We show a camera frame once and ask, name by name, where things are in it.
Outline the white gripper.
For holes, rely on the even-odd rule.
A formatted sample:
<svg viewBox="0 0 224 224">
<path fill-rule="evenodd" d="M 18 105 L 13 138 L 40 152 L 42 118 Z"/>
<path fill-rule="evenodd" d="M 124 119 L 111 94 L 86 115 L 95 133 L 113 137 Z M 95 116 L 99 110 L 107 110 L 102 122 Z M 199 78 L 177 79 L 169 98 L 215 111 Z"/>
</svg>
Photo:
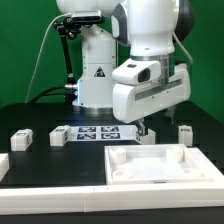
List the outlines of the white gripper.
<svg viewBox="0 0 224 224">
<path fill-rule="evenodd" d="M 179 64 L 174 72 L 168 83 L 163 86 L 155 86 L 151 83 L 137 86 L 117 83 L 113 89 L 115 118 L 124 123 L 139 119 L 138 133 L 140 136 L 145 136 L 148 131 L 144 119 L 141 118 L 168 108 L 165 117 L 170 124 L 173 124 L 176 112 L 174 105 L 188 100 L 191 94 L 187 66 Z"/>
</svg>

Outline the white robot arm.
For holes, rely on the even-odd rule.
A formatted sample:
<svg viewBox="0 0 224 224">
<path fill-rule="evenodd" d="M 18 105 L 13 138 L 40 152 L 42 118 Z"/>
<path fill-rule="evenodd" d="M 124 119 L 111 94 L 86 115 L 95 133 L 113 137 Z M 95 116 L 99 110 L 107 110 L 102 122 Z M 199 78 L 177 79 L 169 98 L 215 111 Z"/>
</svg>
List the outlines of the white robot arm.
<svg viewBox="0 0 224 224">
<path fill-rule="evenodd" d="M 68 38 L 82 36 L 83 74 L 73 107 L 139 122 L 190 97 L 175 45 L 191 32 L 189 0 L 56 0 Z"/>
</svg>

